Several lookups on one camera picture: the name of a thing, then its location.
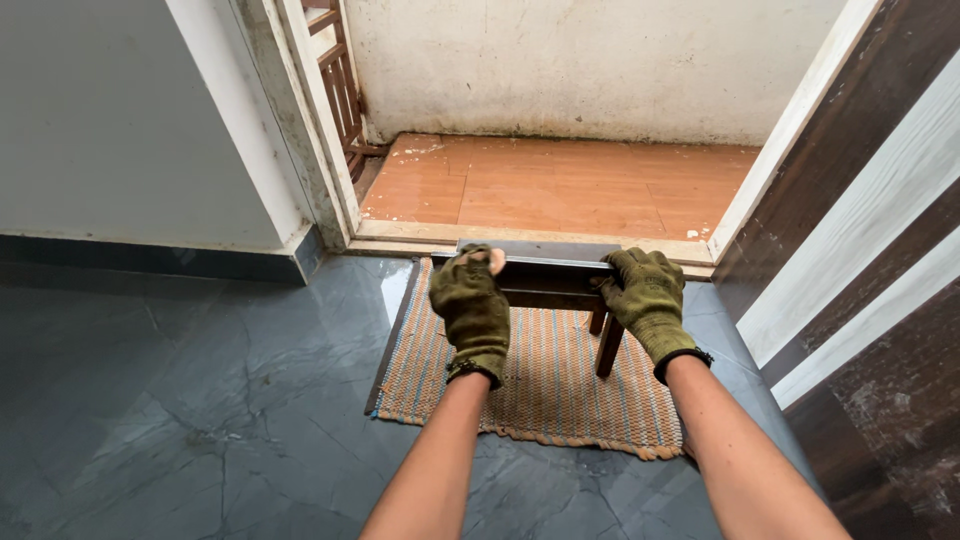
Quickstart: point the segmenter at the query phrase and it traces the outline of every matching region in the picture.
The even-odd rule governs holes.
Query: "wooden stool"
[[[456,252],[431,254],[433,267],[440,268],[456,256],[461,247],[471,243],[490,244],[507,254],[507,265],[496,282],[511,307],[589,311],[588,330],[593,335],[600,334],[593,370],[597,377],[610,374],[623,338],[623,326],[616,317],[607,316],[607,305],[589,279],[612,274],[613,268],[599,260],[620,249],[618,244],[461,238]]]

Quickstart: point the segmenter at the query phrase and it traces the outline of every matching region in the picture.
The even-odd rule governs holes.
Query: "striped doormat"
[[[373,418],[422,426],[444,393],[454,349],[430,308],[429,258],[415,261],[407,291],[371,390]],[[491,392],[480,430],[555,446],[596,445],[641,459],[681,453],[680,420],[653,363],[624,333],[613,371],[593,374],[600,338],[587,312],[512,307],[503,386]]]

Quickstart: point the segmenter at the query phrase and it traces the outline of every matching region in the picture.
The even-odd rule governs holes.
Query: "marble tile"
[[[307,287],[0,265],[0,538],[353,538],[419,429],[362,415],[409,260]],[[686,326],[804,470],[712,286]],[[720,538],[686,461],[477,445],[466,538]]]

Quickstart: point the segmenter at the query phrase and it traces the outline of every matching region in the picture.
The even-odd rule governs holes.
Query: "green work glove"
[[[450,382],[478,371],[500,387],[510,347],[510,305],[490,270],[491,247],[468,244],[430,279],[430,305],[444,319],[457,354],[446,366]]]
[[[600,285],[604,301],[623,328],[632,333],[654,361],[654,377],[666,385],[666,365],[680,355],[693,355],[707,367],[712,358],[682,326],[684,318],[684,270],[659,252],[640,248],[617,250],[603,260],[616,269],[619,279],[606,278]]]

